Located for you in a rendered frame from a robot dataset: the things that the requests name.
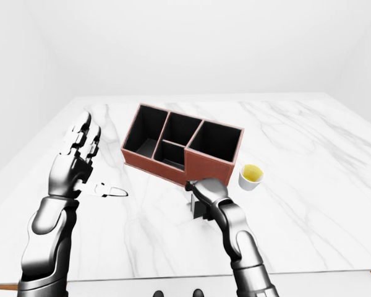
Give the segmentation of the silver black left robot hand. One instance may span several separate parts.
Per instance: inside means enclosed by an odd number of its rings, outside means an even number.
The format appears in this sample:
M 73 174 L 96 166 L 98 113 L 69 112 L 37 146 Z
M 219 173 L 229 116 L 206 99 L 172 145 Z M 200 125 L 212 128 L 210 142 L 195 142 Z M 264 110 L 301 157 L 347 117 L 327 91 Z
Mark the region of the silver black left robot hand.
M 63 145 L 49 173 L 48 194 L 77 198 L 82 191 L 100 197 L 127 197 L 127 191 L 105 185 L 89 184 L 93 171 L 92 158 L 98 153 L 101 128 L 91 125 L 92 116 L 83 111 L 65 134 Z

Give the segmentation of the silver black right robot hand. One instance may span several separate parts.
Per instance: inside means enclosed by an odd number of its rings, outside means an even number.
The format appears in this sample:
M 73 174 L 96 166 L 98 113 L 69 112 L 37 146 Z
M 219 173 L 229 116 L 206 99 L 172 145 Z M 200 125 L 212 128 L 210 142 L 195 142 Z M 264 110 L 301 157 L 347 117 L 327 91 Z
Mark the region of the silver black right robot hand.
M 207 220 L 220 221 L 223 212 L 219 205 L 223 201 L 231 201 L 228 197 L 226 185 L 217 178 L 205 178 L 201 180 L 190 180 L 185 184 L 186 191 L 192 191 L 196 198 L 207 206 Z

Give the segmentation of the red-brown desk caddy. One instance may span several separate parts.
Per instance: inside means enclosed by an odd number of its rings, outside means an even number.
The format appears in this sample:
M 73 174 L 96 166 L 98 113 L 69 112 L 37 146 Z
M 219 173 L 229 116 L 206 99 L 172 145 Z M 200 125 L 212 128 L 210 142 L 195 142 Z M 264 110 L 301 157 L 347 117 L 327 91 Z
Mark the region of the red-brown desk caddy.
M 140 104 L 121 151 L 125 163 L 180 186 L 217 178 L 228 184 L 244 130 Z

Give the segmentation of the white cup with yellow liquid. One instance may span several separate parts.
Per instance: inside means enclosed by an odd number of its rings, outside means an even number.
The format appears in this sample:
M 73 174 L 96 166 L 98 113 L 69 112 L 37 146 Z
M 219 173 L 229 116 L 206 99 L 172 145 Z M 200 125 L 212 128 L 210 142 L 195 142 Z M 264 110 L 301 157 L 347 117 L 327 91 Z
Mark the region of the white cup with yellow liquid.
M 264 173 L 256 165 L 246 164 L 239 172 L 239 186 L 245 191 L 252 191 L 263 180 Z

